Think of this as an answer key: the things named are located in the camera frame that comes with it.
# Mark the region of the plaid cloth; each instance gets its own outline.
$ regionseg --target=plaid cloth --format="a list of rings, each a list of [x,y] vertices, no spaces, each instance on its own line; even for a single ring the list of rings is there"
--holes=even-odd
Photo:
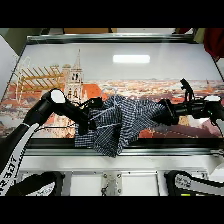
[[[163,105],[150,100],[131,100],[118,95],[115,97],[115,106],[112,96],[104,102],[102,108],[90,109],[89,115],[94,117],[110,108],[94,119],[97,130],[89,130],[86,135],[80,136],[76,125],[76,147],[91,147],[103,155],[116,157],[124,147],[138,139],[140,131],[159,125],[151,119],[165,110]]]

